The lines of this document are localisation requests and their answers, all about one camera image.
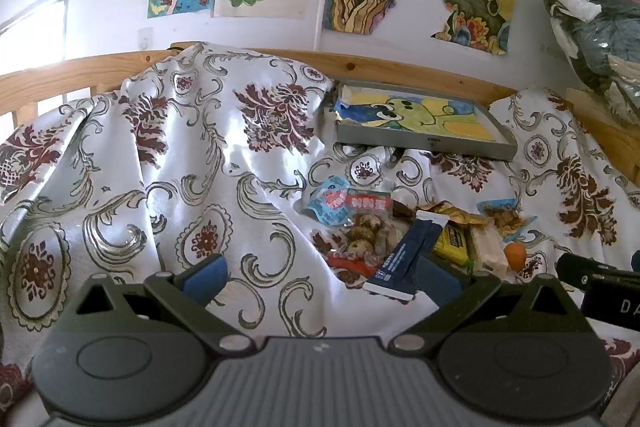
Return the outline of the dark brown snack wrapper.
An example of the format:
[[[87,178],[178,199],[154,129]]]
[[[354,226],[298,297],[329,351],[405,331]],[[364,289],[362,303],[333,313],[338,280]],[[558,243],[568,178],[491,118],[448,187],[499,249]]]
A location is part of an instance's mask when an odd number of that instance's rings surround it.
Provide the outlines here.
[[[416,210],[414,208],[410,208],[395,199],[392,200],[392,203],[392,216],[394,219],[407,223],[410,223],[414,219],[416,219]]]

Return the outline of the dark blue sachet packet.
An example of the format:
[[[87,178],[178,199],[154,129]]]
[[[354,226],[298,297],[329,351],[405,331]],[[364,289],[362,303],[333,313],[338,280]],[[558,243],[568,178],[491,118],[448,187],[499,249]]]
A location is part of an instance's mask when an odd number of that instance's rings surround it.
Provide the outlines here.
[[[418,290],[416,264],[422,254],[433,250],[448,221],[441,213],[419,210],[408,232],[362,289],[400,301],[412,300]]]

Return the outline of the plastic bag of bedding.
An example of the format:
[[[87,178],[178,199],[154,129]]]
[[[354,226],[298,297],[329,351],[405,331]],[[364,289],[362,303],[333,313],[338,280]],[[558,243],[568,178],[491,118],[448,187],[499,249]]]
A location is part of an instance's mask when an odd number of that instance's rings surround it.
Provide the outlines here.
[[[639,124],[639,0],[544,0],[556,41],[623,124]]]

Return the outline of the floral white bed sheet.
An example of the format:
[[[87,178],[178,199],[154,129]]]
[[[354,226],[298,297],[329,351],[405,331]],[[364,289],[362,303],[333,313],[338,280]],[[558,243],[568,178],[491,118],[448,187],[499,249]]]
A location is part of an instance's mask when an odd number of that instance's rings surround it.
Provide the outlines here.
[[[491,105],[518,143],[500,162],[338,144],[320,127],[332,87],[302,62],[199,43],[15,129],[1,147],[2,413],[29,394],[36,351],[99,272],[137,283],[221,254],[230,284],[210,309],[254,337],[386,338],[426,317],[426,296],[366,293],[334,265],[342,234],[303,212],[332,176],[409,207],[512,200],[518,283],[565,254],[631,264],[638,187],[557,95]]]

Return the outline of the grey tray with painting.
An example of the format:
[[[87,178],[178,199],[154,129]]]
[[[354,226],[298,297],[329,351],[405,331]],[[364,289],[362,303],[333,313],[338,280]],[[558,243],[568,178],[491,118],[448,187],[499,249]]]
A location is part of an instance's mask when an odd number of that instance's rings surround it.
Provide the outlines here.
[[[366,80],[337,83],[329,103],[335,138],[350,145],[389,146],[510,161],[513,134],[480,104],[435,91]]]

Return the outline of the clear bag of chocolate balls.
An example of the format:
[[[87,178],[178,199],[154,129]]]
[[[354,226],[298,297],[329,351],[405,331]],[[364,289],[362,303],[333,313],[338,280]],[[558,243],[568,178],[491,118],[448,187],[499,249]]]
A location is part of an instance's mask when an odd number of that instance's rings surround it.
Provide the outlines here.
[[[346,210],[346,221],[331,231],[322,257],[347,288],[358,288],[384,265],[402,231],[388,193],[349,190]]]

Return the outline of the yellow snack packet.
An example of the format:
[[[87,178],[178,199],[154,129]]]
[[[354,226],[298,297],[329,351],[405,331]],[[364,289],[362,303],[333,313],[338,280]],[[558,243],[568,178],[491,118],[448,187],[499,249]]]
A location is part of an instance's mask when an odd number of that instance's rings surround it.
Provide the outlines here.
[[[438,257],[459,265],[459,267],[466,265],[469,261],[468,244],[460,225],[449,221],[442,229],[433,251]]]

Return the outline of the wooden bed frame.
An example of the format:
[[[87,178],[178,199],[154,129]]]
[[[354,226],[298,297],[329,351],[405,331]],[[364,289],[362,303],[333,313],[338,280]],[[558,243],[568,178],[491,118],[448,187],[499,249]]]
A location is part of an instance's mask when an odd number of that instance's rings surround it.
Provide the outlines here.
[[[37,117],[37,103],[46,98],[84,88],[92,94],[117,89],[125,78],[177,55],[188,46],[187,42],[177,42],[167,50],[74,58],[23,72],[10,72],[1,77],[1,113],[11,114],[14,126],[25,124]],[[306,63],[334,79],[364,79],[425,88],[472,98],[485,106],[515,92],[474,77],[382,58],[299,50],[265,49],[264,52]],[[639,132],[620,127],[589,92],[568,88],[562,98],[597,140],[612,165],[629,181],[638,183]]]

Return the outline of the blue packet of brown chips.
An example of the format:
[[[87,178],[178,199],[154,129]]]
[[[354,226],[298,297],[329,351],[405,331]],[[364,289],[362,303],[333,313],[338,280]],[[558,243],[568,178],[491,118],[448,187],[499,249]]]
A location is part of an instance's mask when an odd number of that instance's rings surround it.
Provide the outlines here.
[[[526,215],[514,198],[484,200],[476,207],[482,216],[494,220],[495,227],[505,242],[514,241],[521,231],[536,220],[535,216]]]

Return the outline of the gold foil snack packet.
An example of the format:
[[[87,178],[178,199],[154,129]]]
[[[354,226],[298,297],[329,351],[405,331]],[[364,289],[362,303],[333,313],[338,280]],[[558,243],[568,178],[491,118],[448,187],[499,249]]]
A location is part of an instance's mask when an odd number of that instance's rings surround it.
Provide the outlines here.
[[[450,202],[444,200],[443,202],[435,202],[435,204],[422,205],[418,207],[418,210],[423,210],[431,213],[438,213],[439,215],[446,216],[451,222],[457,223],[457,225],[478,225],[484,227],[488,225],[489,219],[485,216],[478,215],[458,208]]]

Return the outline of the orange mandarin fruit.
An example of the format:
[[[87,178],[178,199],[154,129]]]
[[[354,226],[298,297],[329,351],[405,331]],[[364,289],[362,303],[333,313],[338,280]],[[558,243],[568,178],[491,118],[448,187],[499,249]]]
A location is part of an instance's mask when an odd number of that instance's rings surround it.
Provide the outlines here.
[[[525,268],[527,254],[522,244],[516,242],[506,244],[503,251],[513,272],[520,272]]]

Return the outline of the light blue pig snack packet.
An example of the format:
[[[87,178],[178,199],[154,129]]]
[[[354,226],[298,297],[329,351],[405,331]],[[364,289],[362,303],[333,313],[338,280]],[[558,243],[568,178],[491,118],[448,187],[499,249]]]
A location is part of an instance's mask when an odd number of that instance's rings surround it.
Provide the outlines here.
[[[330,176],[309,196],[306,211],[309,211],[322,225],[336,227],[349,219],[347,196],[350,183],[341,176]]]

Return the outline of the white wall socket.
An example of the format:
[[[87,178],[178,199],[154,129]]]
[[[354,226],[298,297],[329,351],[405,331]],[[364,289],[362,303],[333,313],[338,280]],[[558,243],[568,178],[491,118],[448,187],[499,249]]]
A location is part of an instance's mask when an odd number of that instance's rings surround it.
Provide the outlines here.
[[[137,46],[140,51],[146,51],[153,46],[153,27],[143,27],[137,33]]]

